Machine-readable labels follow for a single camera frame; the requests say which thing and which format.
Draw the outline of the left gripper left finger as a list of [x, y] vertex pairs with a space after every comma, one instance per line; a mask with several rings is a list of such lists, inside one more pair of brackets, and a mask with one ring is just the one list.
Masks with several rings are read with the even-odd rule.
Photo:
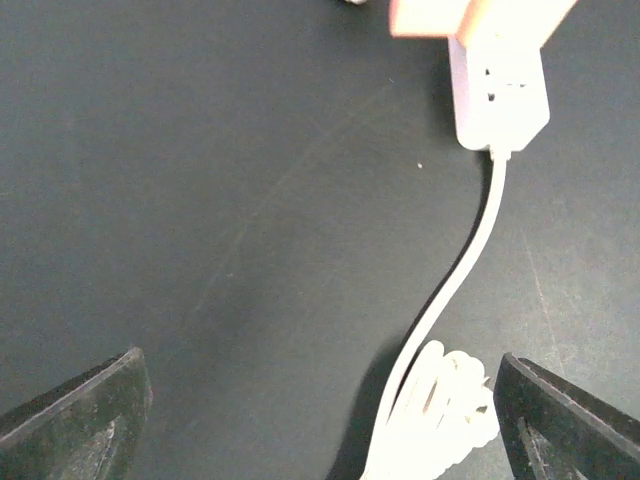
[[3, 479], [123, 479], [152, 405], [132, 347], [1, 416]]

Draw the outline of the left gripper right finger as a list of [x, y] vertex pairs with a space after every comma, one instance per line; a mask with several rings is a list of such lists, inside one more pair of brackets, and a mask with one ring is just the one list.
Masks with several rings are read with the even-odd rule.
[[533, 361], [504, 354], [493, 399], [514, 478], [639, 477], [639, 421]]

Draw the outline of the white socket adapter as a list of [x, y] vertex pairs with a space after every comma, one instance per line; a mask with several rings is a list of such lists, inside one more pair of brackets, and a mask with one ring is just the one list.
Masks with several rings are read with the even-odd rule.
[[504, 44], [463, 46], [448, 39], [456, 138], [470, 151], [509, 159], [550, 120], [541, 53]]

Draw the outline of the pink round object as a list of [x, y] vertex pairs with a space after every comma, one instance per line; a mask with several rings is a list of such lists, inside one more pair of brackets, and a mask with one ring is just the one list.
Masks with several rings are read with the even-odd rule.
[[394, 37], [454, 36], [475, 48], [496, 40], [540, 49], [575, 0], [393, 0], [389, 30]]

